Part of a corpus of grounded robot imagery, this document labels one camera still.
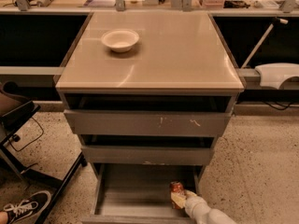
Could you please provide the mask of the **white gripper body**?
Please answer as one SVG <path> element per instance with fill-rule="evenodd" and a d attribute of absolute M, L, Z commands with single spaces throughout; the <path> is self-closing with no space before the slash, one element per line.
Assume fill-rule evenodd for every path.
<path fill-rule="evenodd" d="M 211 208 L 207 202 L 199 196 L 192 196 L 186 199 L 185 212 L 196 224 L 208 224 L 207 216 Z"/>

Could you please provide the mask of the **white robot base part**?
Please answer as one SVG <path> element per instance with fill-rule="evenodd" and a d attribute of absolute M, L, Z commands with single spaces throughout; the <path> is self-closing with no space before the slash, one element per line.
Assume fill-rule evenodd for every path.
<path fill-rule="evenodd" d="M 260 75 L 260 86 L 279 89 L 288 79 L 299 77 L 299 64 L 268 63 L 255 67 Z"/>

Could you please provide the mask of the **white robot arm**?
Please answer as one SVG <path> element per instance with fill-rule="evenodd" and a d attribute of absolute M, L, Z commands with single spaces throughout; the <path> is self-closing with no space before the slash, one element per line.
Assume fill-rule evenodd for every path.
<path fill-rule="evenodd" d="M 171 192 L 171 201 L 184 209 L 196 224 L 237 224 L 221 210 L 209 207 L 205 199 L 192 191 Z"/>

